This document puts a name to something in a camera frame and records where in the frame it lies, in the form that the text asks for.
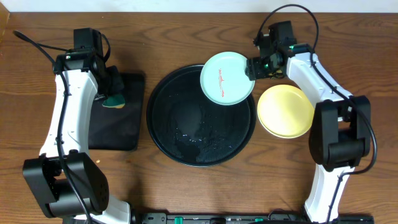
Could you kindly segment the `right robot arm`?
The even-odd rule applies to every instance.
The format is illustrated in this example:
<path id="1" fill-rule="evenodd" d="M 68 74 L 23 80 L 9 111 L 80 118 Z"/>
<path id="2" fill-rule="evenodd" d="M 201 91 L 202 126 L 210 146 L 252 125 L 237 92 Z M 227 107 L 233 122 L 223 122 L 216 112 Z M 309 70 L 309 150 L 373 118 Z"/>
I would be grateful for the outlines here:
<path id="1" fill-rule="evenodd" d="M 370 169 L 356 170 L 369 152 L 377 156 L 370 102 L 342 88 L 308 44 L 257 47 L 260 56 L 249 59 L 246 65 L 249 79 L 287 77 L 315 107 L 308 144 L 317 166 L 304 208 L 311 222 L 332 222 L 338 218 L 338 204 L 349 176 Z"/>

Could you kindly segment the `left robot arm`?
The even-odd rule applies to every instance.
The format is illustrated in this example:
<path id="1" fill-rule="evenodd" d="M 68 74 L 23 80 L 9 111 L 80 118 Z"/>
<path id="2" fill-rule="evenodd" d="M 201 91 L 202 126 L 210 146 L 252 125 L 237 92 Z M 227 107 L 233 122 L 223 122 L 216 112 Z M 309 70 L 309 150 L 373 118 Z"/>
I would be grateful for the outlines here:
<path id="1" fill-rule="evenodd" d="M 91 107 L 98 92 L 95 56 L 59 55 L 56 99 L 39 156 L 22 173 L 42 213 L 80 223 L 131 223 L 131 206 L 111 196 L 88 149 Z"/>

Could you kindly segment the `green scouring sponge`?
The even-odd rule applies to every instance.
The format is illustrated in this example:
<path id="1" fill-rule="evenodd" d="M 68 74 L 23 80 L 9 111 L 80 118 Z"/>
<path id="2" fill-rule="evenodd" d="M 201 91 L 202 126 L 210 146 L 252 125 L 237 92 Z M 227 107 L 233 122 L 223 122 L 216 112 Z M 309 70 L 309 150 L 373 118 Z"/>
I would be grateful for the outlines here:
<path id="1" fill-rule="evenodd" d="M 106 100 L 103 101 L 102 106 L 105 108 L 123 108 L 126 104 L 126 101 L 122 94 L 109 96 Z"/>

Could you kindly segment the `yellow plate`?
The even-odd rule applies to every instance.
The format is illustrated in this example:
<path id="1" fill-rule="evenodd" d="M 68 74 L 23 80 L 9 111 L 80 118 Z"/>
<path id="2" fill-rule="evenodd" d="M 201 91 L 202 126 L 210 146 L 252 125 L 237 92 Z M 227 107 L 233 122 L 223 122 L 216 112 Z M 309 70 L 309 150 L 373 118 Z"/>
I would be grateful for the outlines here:
<path id="1" fill-rule="evenodd" d="M 314 111 L 304 92 L 291 85 L 267 89 L 257 104 L 257 117 L 263 128 L 284 139 L 304 135 L 312 126 Z"/>

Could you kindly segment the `light blue plate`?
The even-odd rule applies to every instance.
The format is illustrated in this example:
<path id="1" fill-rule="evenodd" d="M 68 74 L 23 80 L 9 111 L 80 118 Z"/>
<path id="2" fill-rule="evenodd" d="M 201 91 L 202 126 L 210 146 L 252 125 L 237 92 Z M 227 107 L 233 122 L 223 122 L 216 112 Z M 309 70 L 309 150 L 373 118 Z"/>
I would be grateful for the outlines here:
<path id="1" fill-rule="evenodd" d="M 247 58 L 236 52 L 222 52 L 210 58 L 200 74 L 200 86 L 212 102 L 229 106 L 245 100 L 255 82 L 245 74 Z"/>

